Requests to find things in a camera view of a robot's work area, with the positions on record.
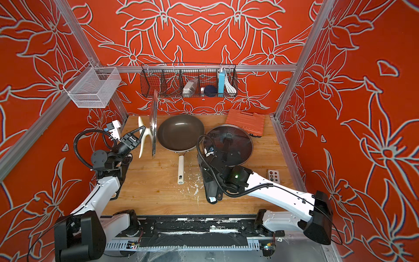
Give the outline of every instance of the white wire basket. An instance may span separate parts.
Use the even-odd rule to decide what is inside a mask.
[[[116,68],[110,74],[98,74],[92,67],[86,70],[80,81],[66,92],[77,107],[105,108],[121,82],[121,76]]]

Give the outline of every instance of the pan lid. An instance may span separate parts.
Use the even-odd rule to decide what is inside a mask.
[[[154,96],[151,101],[150,107],[150,136],[151,136],[151,156],[154,157],[156,154],[156,137],[157,137],[157,103],[158,103],[158,93],[157,90],[154,90]]]
[[[227,166],[237,166],[246,162],[253,152],[253,142],[248,133],[234,125],[220,125],[208,134],[215,143],[215,155]],[[212,142],[207,137],[203,141],[207,152]]]

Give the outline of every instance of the floral pattern wall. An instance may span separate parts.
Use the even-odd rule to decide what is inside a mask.
[[[96,177],[75,156],[74,137],[85,129],[103,129],[116,119],[121,121],[121,116],[112,102],[105,109],[82,109],[69,103],[1,182],[1,261],[26,261],[37,238],[87,197]],[[89,160],[98,149],[106,149],[101,136],[89,134],[79,141],[84,159]],[[54,231],[50,230],[35,243],[29,261],[53,258]]]
[[[418,23],[417,1],[337,1],[280,117],[345,262],[419,259]]]
[[[87,59],[52,0],[0,3],[0,158]]]
[[[69,0],[104,66],[213,62],[297,62],[321,0]],[[273,113],[291,72],[241,73],[235,98],[161,98],[161,114]],[[147,114],[140,76],[123,75],[118,94],[131,114]]]
[[[0,3],[0,158],[84,69],[87,59],[51,0]],[[61,215],[69,214],[96,183],[76,158],[81,131],[121,120],[113,102],[79,109],[70,102],[0,183],[0,261],[26,261],[29,247]],[[87,159],[104,149],[98,136],[80,140]],[[54,257],[53,230],[35,243],[30,261]]]

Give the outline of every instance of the robotic arm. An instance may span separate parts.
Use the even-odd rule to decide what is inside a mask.
[[[139,231],[137,215],[134,210],[118,212],[105,223],[99,221],[109,200],[118,198],[129,163],[132,160],[130,152],[140,145],[146,130],[145,126],[141,126],[119,139],[120,133],[115,130],[118,128],[115,126],[120,125],[119,123],[108,124],[107,129],[111,135],[107,135],[120,142],[110,152],[96,150],[91,156],[93,165],[87,164],[96,172],[97,184],[95,188],[70,215],[60,217],[56,221],[54,239],[57,262],[83,262],[99,259],[105,251],[107,241],[120,232],[135,235]],[[138,131],[140,132],[139,138],[134,135]],[[78,139],[88,132],[106,134],[102,130],[86,130],[76,136],[75,152],[78,158],[81,158],[77,152]]]
[[[130,152],[141,145],[142,139],[149,134],[148,130],[141,126],[120,138],[118,127],[120,124],[114,121],[107,125],[106,131],[85,130],[75,138],[75,153],[82,163],[96,172],[97,184],[70,215],[57,219],[54,228],[57,262],[99,259],[106,243],[117,234],[123,232],[135,235],[140,230],[134,210],[118,212],[104,223],[99,220],[107,203],[118,198],[132,160]],[[99,132],[119,140],[110,151],[96,150],[91,156],[92,165],[77,151],[78,139],[89,132]],[[289,210],[295,216],[284,219],[275,212],[260,210],[256,218],[258,223],[255,223],[255,226],[259,227],[257,232],[299,229],[313,241],[325,245],[331,243],[333,212],[326,194],[317,191],[316,195],[313,195],[272,183],[245,167],[229,167],[214,155],[203,156],[199,146],[197,149],[198,163],[209,203],[215,204],[222,200],[223,194],[230,197],[258,197]]]
[[[302,230],[309,239],[330,245],[333,211],[325,193],[317,191],[313,195],[272,183],[245,167],[229,167],[214,155],[203,156],[199,146],[197,149],[209,203],[215,204],[222,200],[223,194],[229,197],[249,195],[264,199],[289,210],[295,216],[284,219],[279,214],[275,217],[275,212],[260,210],[258,218],[262,221],[262,231]]]

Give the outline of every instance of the wooden tabletop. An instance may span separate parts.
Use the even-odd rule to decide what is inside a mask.
[[[157,125],[170,116],[158,116]],[[224,124],[226,115],[196,115],[208,132],[211,128]],[[143,116],[148,126],[149,117]],[[130,116],[122,134],[138,128],[138,117]],[[244,167],[266,177],[267,169],[279,171],[281,184],[294,189],[290,173],[282,155],[272,122],[265,117],[264,135],[252,137],[253,154]],[[151,141],[149,137],[144,143],[144,152],[138,158],[140,147],[132,151],[132,160],[126,180],[122,185],[117,200],[110,201],[103,215],[134,209],[138,215],[193,215],[193,214],[256,214],[259,209],[284,211],[284,209],[265,200],[243,196],[229,198],[212,205],[205,198],[202,175],[197,161],[197,150],[185,154],[185,183],[177,184],[178,154],[164,149],[158,142],[156,155],[151,157]]]

